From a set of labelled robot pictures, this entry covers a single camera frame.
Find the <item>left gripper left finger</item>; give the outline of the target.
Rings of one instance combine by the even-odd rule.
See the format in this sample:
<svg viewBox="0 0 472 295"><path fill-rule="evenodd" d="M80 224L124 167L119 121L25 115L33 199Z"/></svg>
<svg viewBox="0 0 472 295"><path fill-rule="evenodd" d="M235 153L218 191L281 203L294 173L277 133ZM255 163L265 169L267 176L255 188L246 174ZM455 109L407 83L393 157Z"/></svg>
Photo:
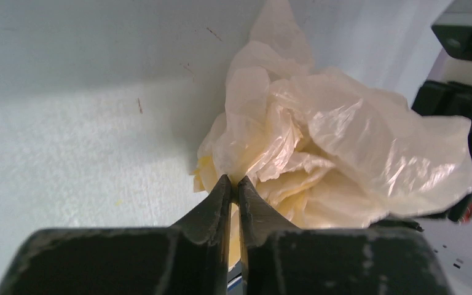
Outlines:
<svg viewBox="0 0 472 295"><path fill-rule="evenodd" d="M225 294L232 185L169 227L51 228L32 233L0 294Z"/></svg>

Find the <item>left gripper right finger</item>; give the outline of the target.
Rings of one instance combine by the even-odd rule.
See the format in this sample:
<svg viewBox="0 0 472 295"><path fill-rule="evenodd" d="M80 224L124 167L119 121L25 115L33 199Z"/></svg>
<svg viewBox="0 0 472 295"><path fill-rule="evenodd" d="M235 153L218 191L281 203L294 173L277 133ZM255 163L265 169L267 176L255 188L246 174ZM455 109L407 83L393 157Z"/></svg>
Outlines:
<svg viewBox="0 0 472 295"><path fill-rule="evenodd" d="M403 227L300 229L249 178L237 186L245 294L451 294L424 237Z"/></svg>

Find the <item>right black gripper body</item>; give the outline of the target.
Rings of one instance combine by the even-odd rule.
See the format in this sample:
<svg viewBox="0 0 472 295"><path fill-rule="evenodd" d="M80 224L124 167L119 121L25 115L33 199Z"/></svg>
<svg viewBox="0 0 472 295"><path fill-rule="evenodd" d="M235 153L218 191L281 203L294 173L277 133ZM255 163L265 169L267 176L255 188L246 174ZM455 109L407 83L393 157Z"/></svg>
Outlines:
<svg viewBox="0 0 472 295"><path fill-rule="evenodd" d="M449 57L472 62L472 12L445 12L431 29ZM468 147L472 158L472 85L428 79L419 88L412 110L422 116L462 116L469 119ZM452 222L471 221L472 193L430 217Z"/></svg>

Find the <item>translucent yellowish trash bag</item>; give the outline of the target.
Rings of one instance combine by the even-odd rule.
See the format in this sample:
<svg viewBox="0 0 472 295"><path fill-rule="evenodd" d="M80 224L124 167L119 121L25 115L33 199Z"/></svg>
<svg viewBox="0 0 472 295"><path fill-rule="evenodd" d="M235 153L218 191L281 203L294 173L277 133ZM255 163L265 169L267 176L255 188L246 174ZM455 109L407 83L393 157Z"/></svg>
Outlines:
<svg viewBox="0 0 472 295"><path fill-rule="evenodd" d="M267 1L226 77L194 190L227 175L301 228L366 228L442 212L472 192L470 121L423 117L405 97L315 69L288 1Z"/></svg>

